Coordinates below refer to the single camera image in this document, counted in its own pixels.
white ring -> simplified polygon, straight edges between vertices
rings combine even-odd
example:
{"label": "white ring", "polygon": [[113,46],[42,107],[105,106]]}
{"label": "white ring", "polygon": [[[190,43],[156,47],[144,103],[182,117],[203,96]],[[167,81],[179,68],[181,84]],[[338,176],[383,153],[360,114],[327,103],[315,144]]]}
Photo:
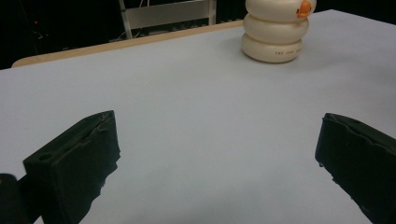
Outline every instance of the white ring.
{"label": "white ring", "polygon": [[242,50],[251,58],[266,63],[291,61],[298,56],[302,45],[301,40],[288,45],[272,45],[254,40],[247,34],[242,36]]}
{"label": "white ring", "polygon": [[260,21],[247,14],[245,32],[253,39],[273,44],[289,44],[301,39],[308,31],[308,19],[297,22]]}
{"label": "white ring", "polygon": [[[293,22],[302,21],[298,18],[298,10],[304,0],[247,0],[248,13],[265,21]],[[311,14],[317,6],[317,0],[305,0],[310,3]]]}

wooden table edge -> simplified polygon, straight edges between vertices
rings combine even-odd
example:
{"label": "wooden table edge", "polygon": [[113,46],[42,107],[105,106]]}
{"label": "wooden table edge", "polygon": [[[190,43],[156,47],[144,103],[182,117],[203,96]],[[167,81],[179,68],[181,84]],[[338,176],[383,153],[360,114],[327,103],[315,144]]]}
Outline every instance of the wooden table edge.
{"label": "wooden table edge", "polygon": [[161,34],[161,35],[150,35],[150,36],[146,36],[146,37],[123,40],[123,41],[113,42],[113,43],[106,43],[106,44],[102,44],[102,45],[90,46],[90,47],[81,48],[81,49],[70,49],[70,50],[53,52],[53,53],[48,53],[48,54],[41,54],[41,55],[36,55],[36,56],[32,56],[32,57],[19,59],[14,64],[12,64],[12,67],[19,67],[19,66],[24,66],[24,65],[28,65],[28,64],[34,64],[34,63],[51,62],[51,61],[72,58],[72,57],[77,57],[77,56],[82,56],[82,55],[100,53],[100,52],[113,50],[113,49],[123,49],[123,48],[128,48],[128,47],[137,46],[137,45],[144,45],[144,44],[149,44],[149,43],[153,43],[153,42],[179,38],[182,36],[198,35],[198,34],[213,32],[213,31],[217,31],[217,30],[230,29],[230,28],[242,26],[242,23],[243,23],[243,21],[224,22],[221,24],[216,24],[216,25],[211,25],[211,26],[204,26],[204,27],[198,27],[198,28],[193,28],[193,29],[188,29],[188,30],[170,32],[170,33],[165,33],[165,34]]}

white chair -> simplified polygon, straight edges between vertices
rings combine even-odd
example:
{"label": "white chair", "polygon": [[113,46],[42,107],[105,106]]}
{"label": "white chair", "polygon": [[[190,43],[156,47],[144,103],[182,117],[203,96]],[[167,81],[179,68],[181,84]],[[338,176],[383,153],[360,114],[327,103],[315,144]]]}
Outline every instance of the white chair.
{"label": "white chair", "polygon": [[132,29],[204,18],[209,19],[209,25],[216,23],[216,0],[193,0],[135,8],[125,8],[123,0],[119,1],[128,39],[133,38]]}

table surface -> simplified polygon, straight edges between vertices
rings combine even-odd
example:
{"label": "table surface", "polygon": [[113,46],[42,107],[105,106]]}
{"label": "table surface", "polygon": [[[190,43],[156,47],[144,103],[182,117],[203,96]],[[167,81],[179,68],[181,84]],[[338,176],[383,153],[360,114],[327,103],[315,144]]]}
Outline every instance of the table surface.
{"label": "table surface", "polygon": [[81,223],[370,223],[319,168],[326,112],[396,136],[396,27],[310,17],[299,57],[251,60],[242,27],[0,71],[0,171],[113,109],[121,158]]}

cream donut toy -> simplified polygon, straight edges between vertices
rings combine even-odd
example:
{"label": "cream donut toy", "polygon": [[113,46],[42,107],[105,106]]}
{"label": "cream donut toy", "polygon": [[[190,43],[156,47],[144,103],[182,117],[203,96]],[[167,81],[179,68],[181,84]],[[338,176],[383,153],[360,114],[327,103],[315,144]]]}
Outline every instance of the cream donut toy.
{"label": "cream donut toy", "polygon": [[284,63],[297,57],[316,0],[247,0],[242,50],[251,58]]}

